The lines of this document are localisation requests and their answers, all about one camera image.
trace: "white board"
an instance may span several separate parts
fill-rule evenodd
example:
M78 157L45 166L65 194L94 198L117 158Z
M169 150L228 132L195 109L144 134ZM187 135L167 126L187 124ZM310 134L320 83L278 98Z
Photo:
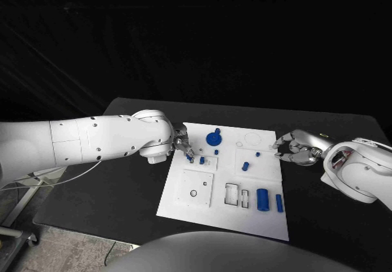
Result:
M278 212L275 201L280 194L284 202L280 160L271 149L275 132L183 124L196 154L195 162L189 163L184 153L176 151L157 215L288 241L285 212ZM222 143L213 147L206 143L206 135L216 128L220 129ZM206 165L199 163L200 156L209 162ZM242 170L244 162L249 163L246 171ZM226 184L236 185L231 186L231 190L236 187L238 205L225 204ZM269 211L258 210L258 189L268 190ZM192 190L200 190L199 198L190 195ZM248 208L242 207L244 190L248 191Z

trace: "black curtain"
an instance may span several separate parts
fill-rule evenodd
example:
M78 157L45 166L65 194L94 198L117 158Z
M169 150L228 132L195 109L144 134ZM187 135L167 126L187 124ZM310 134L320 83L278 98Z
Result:
M121 96L367 114L391 136L388 9L360 5L4 5L0 119L99 115Z

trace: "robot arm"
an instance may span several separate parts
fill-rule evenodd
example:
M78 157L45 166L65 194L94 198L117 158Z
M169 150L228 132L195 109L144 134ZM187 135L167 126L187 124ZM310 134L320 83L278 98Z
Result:
M55 167L133 155L166 161L174 149L193 157L186 127L163 112L73 120L0 123L0 188L19 177Z
M287 141L293 154L277 153L275 157L304 166L324 159L321 181L365 203L379 199L392 210L392 153L379 146L391 147L360 138L336 144L324 134L294 130L272 148Z

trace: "blue object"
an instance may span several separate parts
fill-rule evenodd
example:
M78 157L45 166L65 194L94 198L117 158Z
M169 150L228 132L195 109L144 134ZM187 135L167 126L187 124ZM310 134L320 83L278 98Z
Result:
M259 211L268 211L269 210L268 190L267 189L258 189L257 190L257 209Z
M218 146L222 143L222 136L220 136L220 130L219 129L216 129L215 132L212 132L206 136L206 143L210 146Z
M284 205L282 205L282 196L277 194L277 206L278 206L278 213L284 212Z
M245 161L242 166L242 171L248 171L249 163Z

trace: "cable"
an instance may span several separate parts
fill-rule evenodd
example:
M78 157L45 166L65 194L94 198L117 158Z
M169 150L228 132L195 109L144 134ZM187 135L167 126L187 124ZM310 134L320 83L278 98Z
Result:
M73 177L73 178L71 178L71 179L68 179L68 180L65 180L65 181L62 181L62 182L58 182L58 183L55 183L55 184L48 184L48 185L19 186L19 188L48 187L48 186L53 186L53 185L59 185L59 184L62 184L62 183L66 183L66 182L69 182L71 180L79 178L85 173L88 173L99 163L101 163L101 161L98 161L98 163L97 163L97 164L95 164L95 165L94 165L94 166L92 166L82 174L79 174L76 177ZM14 187L14 188L0 189L0 191L13 190L13 189L16 189L16 187Z
M108 255L110 255L111 251L112 251L112 248L114 248L115 243L117 243L117 242L112 243L112 247L110 248L110 251L108 251L107 256L105 256L105 260L104 260L104 265L105 265L105 266L107 266L107 258L108 258Z
M53 172L58 172L58 171L61 171L62 169L65 169L65 167L61 167L61 168L58 168L58 169L55 169L55 170L52 170L52 171L43 173L43 174L39 174L39 175L36 175L36 176L26 177L26 178L20 178L19 180L14 180L13 182L17 182L17 181L22 181L22 180L29 180L29 179L33 179L35 177L45 176L46 174L50 174L50 173L53 173Z

